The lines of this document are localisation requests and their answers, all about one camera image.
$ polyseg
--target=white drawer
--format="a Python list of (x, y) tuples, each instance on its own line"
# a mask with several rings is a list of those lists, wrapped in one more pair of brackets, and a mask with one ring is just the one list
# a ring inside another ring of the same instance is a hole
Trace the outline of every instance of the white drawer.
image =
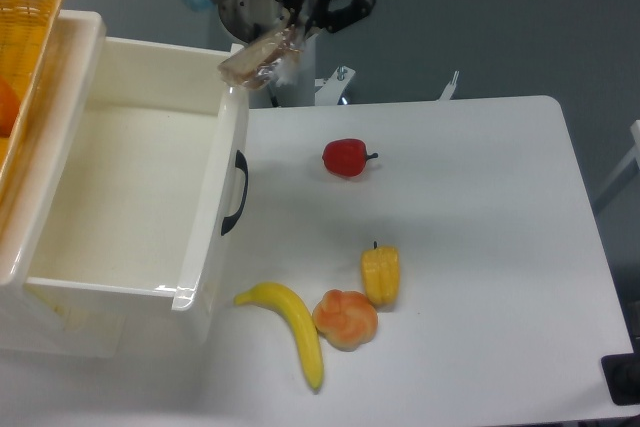
[(227, 55), (105, 40), (28, 291), (54, 308), (173, 313), (206, 337), (223, 224), (248, 182), (248, 103), (217, 75)]

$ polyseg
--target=banana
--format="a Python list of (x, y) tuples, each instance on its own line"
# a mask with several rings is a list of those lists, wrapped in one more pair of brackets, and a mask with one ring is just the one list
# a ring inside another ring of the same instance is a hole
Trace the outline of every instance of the banana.
[(236, 295), (235, 305), (256, 304), (271, 309), (287, 321), (298, 346), (298, 355), (309, 386), (317, 391), (322, 385), (324, 364), (318, 331), (309, 309), (298, 295), (288, 287), (275, 282), (262, 282), (252, 289)]

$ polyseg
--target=plastic wrap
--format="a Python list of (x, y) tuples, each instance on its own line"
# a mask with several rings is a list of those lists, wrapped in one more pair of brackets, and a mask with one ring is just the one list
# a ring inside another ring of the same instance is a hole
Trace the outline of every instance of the plastic wrap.
[(277, 86), (294, 83), (304, 50), (303, 32), (303, 28), (289, 26), (260, 37), (218, 66), (222, 80), (250, 90), (270, 81)]

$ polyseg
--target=black handle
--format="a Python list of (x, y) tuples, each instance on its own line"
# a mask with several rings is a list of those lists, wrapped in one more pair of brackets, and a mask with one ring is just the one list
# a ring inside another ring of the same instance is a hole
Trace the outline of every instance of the black handle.
[(228, 234), (231, 229), (235, 227), (240, 220), (242, 211), (244, 210), (244, 204), (247, 201), (247, 191), (249, 190), (249, 166), (247, 165), (247, 159), (242, 155), (239, 150), (236, 151), (236, 169), (240, 169), (244, 172), (244, 189), (242, 191), (242, 200), (240, 201), (240, 207), (235, 214), (225, 217), (222, 221), (222, 235)]

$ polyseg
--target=gray floor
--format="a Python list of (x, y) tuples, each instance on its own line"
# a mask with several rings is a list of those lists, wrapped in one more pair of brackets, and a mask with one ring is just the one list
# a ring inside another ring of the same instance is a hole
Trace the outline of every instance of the gray floor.
[[(66, 0), (109, 34), (227, 49), (214, 15), (178, 0)], [(378, 0), (372, 18), (319, 40), (318, 75), (358, 72), (355, 102), (432, 100), (454, 70), (458, 98), (545, 94), (562, 105), (593, 195), (640, 119), (640, 0)], [(540, 132), (544, 141), (544, 132)], [(640, 300), (640, 179), (598, 218), (623, 304)]]

